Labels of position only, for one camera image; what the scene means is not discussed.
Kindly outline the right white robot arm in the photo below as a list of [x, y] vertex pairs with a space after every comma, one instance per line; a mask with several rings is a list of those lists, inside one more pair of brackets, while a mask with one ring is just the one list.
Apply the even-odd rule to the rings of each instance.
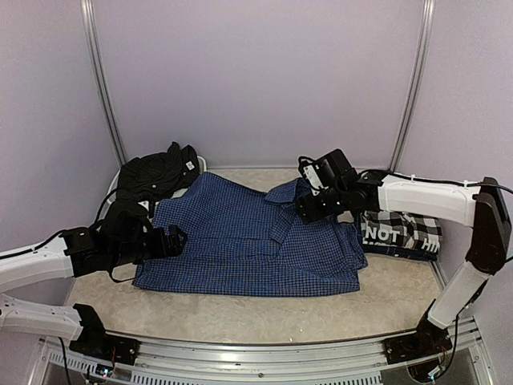
[[462, 264], [426, 312], [425, 325], [410, 338], [410, 349], [428, 355], [446, 329], [507, 263], [512, 224], [503, 192], [492, 178], [481, 182], [423, 180], [416, 176], [371, 169], [359, 175], [324, 176], [306, 170], [312, 191], [299, 198], [296, 212], [306, 223], [331, 215], [363, 211], [417, 214], [452, 221], [471, 228], [471, 244]]

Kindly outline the blue checked long sleeve shirt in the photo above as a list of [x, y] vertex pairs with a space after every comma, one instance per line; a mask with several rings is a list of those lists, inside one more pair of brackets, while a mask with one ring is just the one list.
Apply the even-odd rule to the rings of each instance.
[[253, 297], [319, 297], [360, 288], [368, 265], [354, 225], [327, 217], [304, 224], [295, 210], [301, 178], [260, 192], [201, 174], [185, 194], [161, 201], [156, 228], [187, 234], [181, 255], [144, 262], [142, 290]]

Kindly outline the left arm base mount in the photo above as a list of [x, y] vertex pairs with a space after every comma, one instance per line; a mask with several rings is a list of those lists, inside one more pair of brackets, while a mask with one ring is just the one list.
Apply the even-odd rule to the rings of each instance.
[[96, 359], [133, 366], [139, 353], [140, 341], [108, 334], [103, 329], [84, 328], [76, 340], [70, 341], [69, 348]]

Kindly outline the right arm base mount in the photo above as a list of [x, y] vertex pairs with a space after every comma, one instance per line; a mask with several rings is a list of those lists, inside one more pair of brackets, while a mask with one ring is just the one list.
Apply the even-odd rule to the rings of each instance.
[[386, 338], [383, 346], [387, 363], [395, 364], [449, 351], [453, 344], [447, 329], [428, 326], [411, 334]]

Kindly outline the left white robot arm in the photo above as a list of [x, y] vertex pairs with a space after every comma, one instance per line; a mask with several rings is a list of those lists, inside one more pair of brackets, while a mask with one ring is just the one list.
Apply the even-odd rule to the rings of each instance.
[[1, 329], [80, 341], [94, 356], [107, 355], [112, 340], [91, 306], [19, 301], [8, 292], [51, 279], [112, 274], [122, 265], [177, 257], [187, 241], [176, 225], [155, 227], [142, 205], [115, 202], [93, 225], [60, 230], [38, 245], [2, 253]]

